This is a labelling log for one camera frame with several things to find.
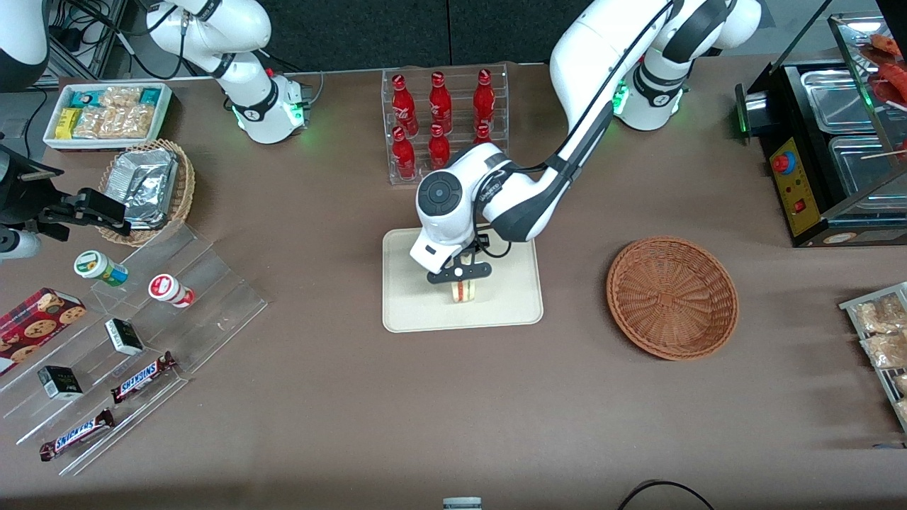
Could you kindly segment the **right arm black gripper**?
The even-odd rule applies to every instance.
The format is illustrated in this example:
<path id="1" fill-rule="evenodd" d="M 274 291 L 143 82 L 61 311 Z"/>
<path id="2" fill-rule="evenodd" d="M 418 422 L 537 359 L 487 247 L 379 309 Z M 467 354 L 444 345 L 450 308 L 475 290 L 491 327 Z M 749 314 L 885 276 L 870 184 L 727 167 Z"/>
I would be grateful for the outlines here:
<path id="1" fill-rule="evenodd" d="M 62 171 L 2 149 L 1 222 L 4 226 L 33 222 L 33 232 L 59 242 L 68 242 L 65 224 L 94 226 L 120 236 L 132 232 L 125 219 L 125 205 L 93 188 L 75 195 L 60 193 L 51 182 Z"/>

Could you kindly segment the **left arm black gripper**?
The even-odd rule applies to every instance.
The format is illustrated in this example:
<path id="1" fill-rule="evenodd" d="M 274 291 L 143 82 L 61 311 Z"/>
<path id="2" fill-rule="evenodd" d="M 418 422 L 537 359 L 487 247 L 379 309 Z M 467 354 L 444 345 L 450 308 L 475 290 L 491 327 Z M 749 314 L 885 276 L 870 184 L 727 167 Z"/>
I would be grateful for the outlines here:
<path id="1" fill-rule="evenodd" d="M 475 281 L 475 298 L 478 298 L 482 280 L 492 274 L 492 265 L 488 262 L 477 261 L 478 249 L 468 246 L 461 253 L 448 259 L 437 273 L 429 272 L 427 281 L 433 285 L 450 283 L 451 300 L 457 301 L 457 282 Z"/>

